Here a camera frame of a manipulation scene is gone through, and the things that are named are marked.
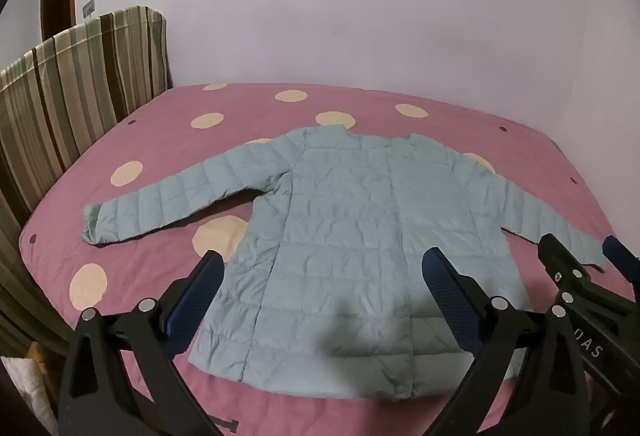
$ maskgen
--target blue gripper pad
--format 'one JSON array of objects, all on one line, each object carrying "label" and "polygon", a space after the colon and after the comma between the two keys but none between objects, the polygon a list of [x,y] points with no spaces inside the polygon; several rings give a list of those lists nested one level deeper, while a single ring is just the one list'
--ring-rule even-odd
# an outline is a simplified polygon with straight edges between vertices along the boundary
[{"label": "blue gripper pad", "polygon": [[222,256],[214,251],[205,254],[206,262],[190,282],[164,324],[164,354],[169,358],[184,353],[225,276]]},{"label": "blue gripper pad", "polygon": [[446,258],[443,260],[444,256],[441,254],[438,249],[430,249],[424,253],[422,278],[438,304],[458,346],[477,358],[484,348],[480,337],[481,318],[459,283],[449,272],[448,261],[446,263]]},{"label": "blue gripper pad", "polygon": [[609,259],[623,277],[633,284],[640,284],[640,261],[614,236],[607,236],[602,244],[602,254]]}]

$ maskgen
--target bed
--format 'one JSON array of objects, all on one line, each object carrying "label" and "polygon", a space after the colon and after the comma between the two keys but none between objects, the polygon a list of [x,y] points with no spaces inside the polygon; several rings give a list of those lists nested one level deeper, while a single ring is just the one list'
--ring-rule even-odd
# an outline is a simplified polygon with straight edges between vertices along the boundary
[{"label": "bed", "polygon": [[[89,306],[106,315],[159,297],[169,283],[188,275],[207,249],[230,257],[255,195],[241,193],[170,228],[105,247],[81,241],[82,207],[138,190],[236,145],[268,142],[316,124],[343,124],[354,133],[383,137],[431,137],[514,181],[585,233],[597,239],[612,233],[558,146],[521,124],[381,90],[210,82],[161,92],[85,150],[26,222],[19,240],[22,259],[71,326]],[[556,288],[536,257],[536,246],[507,236],[534,309],[544,311]],[[605,273],[588,271],[596,283],[631,297],[612,267]],[[198,401],[210,415],[238,421],[237,433],[244,436],[421,435],[447,400],[294,398],[215,378],[188,364],[187,356],[179,355],[175,364]],[[126,362],[134,386],[148,394],[133,359],[127,356]],[[503,384],[484,426],[498,420],[511,386],[511,381]]]}]

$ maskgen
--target yellow polka dot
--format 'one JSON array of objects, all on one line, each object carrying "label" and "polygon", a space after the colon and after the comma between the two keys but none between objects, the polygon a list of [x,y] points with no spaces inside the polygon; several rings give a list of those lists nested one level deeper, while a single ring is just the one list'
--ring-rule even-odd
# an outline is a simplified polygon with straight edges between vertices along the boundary
[{"label": "yellow polka dot", "polygon": [[134,181],[142,172],[142,163],[137,160],[123,163],[111,175],[111,185],[122,187]]},{"label": "yellow polka dot", "polygon": [[396,104],[396,110],[405,117],[413,117],[415,119],[423,119],[429,116],[424,109],[418,108],[413,104]]},{"label": "yellow polka dot", "polygon": [[316,122],[321,126],[342,124],[342,126],[349,129],[356,123],[356,119],[354,119],[350,114],[342,113],[341,111],[325,111],[324,113],[318,113],[318,115],[316,115]]},{"label": "yellow polka dot", "polygon": [[494,166],[492,166],[489,162],[487,162],[482,156],[476,155],[476,153],[464,153],[465,156],[469,158],[473,158],[476,162],[484,165],[489,171],[495,173]]},{"label": "yellow polka dot", "polygon": [[225,116],[222,113],[206,113],[205,115],[194,118],[194,120],[191,121],[191,127],[207,129],[208,127],[220,124],[224,118]]},{"label": "yellow polka dot", "polygon": [[223,216],[204,223],[191,240],[193,249],[202,257],[207,251],[216,251],[228,261],[244,238],[247,223],[236,216]]},{"label": "yellow polka dot", "polygon": [[276,100],[282,102],[300,102],[306,99],[306,93],[300,90],[285,90],[276,94]]},{"label": "yellow polka dot", "polygon": [[107,290],[107,274],[100,265],[89,263],[76,272],[69,285],[69,299],[77,310],[100,302]]},{"label": "yellow polka dot", "polygon": [[220,83],[220,84],[207,84],[203,90],[204,91],[212,91],[212,90],[219,90],[221,88],[224,88],[226,86],[226,83]]}]

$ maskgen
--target striped fabric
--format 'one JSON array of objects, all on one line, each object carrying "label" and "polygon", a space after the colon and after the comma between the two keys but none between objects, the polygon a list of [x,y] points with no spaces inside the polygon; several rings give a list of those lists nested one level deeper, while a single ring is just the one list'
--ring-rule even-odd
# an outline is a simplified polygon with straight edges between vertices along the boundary
[{"label": "striped fabric", "polygon": [[166,20],[147,7],[60,32],[0,72],[0,354],[32,340],[65,351],[71,329],[22,263],[20,230],[82,153],[169,86]]}]

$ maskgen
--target wall socket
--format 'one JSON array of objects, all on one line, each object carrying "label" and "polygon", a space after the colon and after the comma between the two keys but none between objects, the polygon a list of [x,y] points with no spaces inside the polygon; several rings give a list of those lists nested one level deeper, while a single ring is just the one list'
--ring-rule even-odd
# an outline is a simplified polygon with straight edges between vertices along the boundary
[{"label": "wall socket", "polygon": [[87,19],[87,17],[91,17],[91,13],[95,10],[95,0],[89,1],[87,4],[82,7],[82,17]]}]

